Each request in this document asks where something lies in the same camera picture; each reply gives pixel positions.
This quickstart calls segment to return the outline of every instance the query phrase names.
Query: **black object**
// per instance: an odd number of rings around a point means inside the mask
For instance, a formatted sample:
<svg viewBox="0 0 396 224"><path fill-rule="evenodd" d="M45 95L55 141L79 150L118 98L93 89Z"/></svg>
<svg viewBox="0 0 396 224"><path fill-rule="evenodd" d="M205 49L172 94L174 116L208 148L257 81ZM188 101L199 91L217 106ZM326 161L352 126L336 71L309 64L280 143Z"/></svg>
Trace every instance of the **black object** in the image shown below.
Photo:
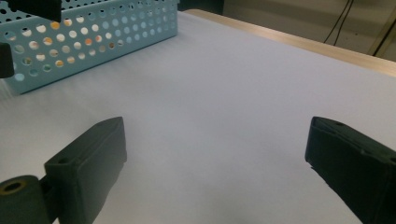
<svg viewBox="0 0 396 224"><path fill-rule="evenodd" d="M15 74L11 46L0 42L0 78L12 77Z"/></svg>
<svg viewBox="0 0 396 224"><path fill-rule="evenodd" d="M8 7L51 21L61 21L62 0L7 0Z"/></svg>
<svg viewBox="0 0 396 224"><path fill-rule="evenodd" d="M178 4L178 10L201 9L204 11L223 14L224 0L181 0Z"/></svg>
<svg viewBox="0 0 396 224"><path fill-rule="evenodd" d="M396 223L396 152L331 119L312 118L305 160L363 223Z"/></svg>
<svg viewBox="0 0 396 224"><path fill-rule="evenodd" d="M92 224L126 160L122 118L97 123L45 163L40 181L0 184L0 223Z"/></svg>

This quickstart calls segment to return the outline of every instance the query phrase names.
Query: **white surface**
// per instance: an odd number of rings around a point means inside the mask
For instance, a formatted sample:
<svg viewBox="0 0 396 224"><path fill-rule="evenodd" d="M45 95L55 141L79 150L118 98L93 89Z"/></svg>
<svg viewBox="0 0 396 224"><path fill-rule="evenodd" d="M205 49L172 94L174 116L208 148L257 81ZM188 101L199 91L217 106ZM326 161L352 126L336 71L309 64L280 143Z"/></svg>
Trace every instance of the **white surface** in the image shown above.
<svg viewBox="0 0 396 224"><path fill-rule="evenodd" d="M179 14L179 35L0 94L0 179L123 116L128 162L95 223L360 223L304 161L313 116L396 148L396 81Z"/></svg>

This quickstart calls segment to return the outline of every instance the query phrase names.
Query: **background wall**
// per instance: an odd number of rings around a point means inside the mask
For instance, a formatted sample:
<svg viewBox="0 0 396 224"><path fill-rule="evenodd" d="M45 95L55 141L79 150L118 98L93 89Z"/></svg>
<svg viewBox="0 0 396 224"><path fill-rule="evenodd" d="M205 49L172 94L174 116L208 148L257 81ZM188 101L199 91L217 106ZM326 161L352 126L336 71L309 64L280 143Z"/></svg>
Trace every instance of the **background wall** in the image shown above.
<svg viewBox="0 0 396 224"><path fill-rule="evenodd" d="M223 15L240 21L324 42L347 0L225 0ZM395 0L355 0L336 46L373 55L390 29ZM333 45L339 26L327 43ZM394 38L389 48L396 48ZM396 50L380 55L396 60Z"/></svg>

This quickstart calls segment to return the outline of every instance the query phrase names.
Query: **perforated basket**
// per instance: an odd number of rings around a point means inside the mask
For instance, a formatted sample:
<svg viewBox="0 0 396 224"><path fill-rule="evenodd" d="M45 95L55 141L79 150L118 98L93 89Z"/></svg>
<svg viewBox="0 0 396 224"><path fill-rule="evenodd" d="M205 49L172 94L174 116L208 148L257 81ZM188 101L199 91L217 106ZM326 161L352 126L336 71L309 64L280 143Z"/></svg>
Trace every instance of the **perforated basket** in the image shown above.
<svg viewBox="0 0 396 224"><path fill-rule="evenodd" d="M177 34L179 0L65 0L62 21L0 2L0 42L12 48L18 93L31 91Z"/></svg>

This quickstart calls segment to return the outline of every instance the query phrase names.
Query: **wire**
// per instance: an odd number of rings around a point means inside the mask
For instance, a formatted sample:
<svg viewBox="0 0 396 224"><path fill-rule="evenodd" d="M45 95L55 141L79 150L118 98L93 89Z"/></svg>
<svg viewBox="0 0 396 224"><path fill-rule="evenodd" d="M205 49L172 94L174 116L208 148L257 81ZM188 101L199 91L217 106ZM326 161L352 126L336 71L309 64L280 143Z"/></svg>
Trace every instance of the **wire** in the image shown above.
<svg viewBox="0 0 396 224"><path fill-rule="evenodd" d="M323 43L326 43L327 40L330 38L330 36L332 35L332 32L334 31L335 27L337 27L338 22L341 20L341 17L344 15L344 12L347 10L347 6L349 5L350 0L347 0L346 5L343 9L343 12L341 12L340 16L337 19L337 22L335 23L335 25L332 27L332 30L330 31L329 35L326 37L326 39L324 40Z"/></svg>
<svg viewBox="0 0 396 224"><path fill-rule="evenodd" d="M346 15L345 15L343 21L341 22L341 26L340 26L340 29L338 30L338 34L337 34L337 37L335 38L335 41L334 41L333 46L335 46L335 45L337 44L338 37L340 37L341 30L343 29L344 22L347 20L347 15L349 14L350 9L352 8L353 1L354 1L354 0L351 0L350 5L349 5L349 9L347 10Z"/></svg>

